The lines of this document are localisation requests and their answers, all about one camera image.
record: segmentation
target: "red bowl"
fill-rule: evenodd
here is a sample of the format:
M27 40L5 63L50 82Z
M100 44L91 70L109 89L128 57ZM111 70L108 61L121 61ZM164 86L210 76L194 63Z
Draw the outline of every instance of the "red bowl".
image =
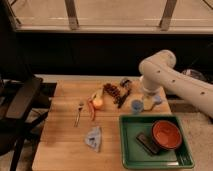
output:
M167 120L159 120L153 124L152 137L157 145L166 150L177 149L182 143L179 128Z

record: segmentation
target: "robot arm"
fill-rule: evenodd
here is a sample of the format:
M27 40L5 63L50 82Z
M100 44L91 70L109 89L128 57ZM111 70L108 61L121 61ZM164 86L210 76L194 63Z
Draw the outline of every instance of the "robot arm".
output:
M141 61L143 92L153 95L163 86L213 118L213 85L175 71L175 64L175 55L169 50Z

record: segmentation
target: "wooden tabletop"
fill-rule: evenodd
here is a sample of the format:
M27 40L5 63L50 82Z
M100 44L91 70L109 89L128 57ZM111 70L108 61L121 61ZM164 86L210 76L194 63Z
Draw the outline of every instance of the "wooden tabletop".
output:
M118 109L112 97L104 94L104 107L96 111L91 121L86 100L105 83L119 87L119 81L60 81L57 84L51 109L45 121L41 141L33 162L33 171L122 171L119 116L131 114L133 99L141 99L139 81L133 82L132 93ZM163 89L163 103L143 114L171 114ZM84 101L78 127L74 127L78 104ZM93 126L101 126L102 144L95 152L85 144L86 134Z

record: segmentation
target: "metal fork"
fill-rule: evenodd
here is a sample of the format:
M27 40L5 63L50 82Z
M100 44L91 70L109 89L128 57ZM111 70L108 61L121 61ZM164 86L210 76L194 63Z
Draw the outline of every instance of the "metal fork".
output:
M78 113L76 115L76 120L75 120L75 124L74 124L74 127L77 127L78 126L78 123L79 123L79 119L80 119L80 114L81 114L81 111L84 107L84 102L79 102L78 104Z

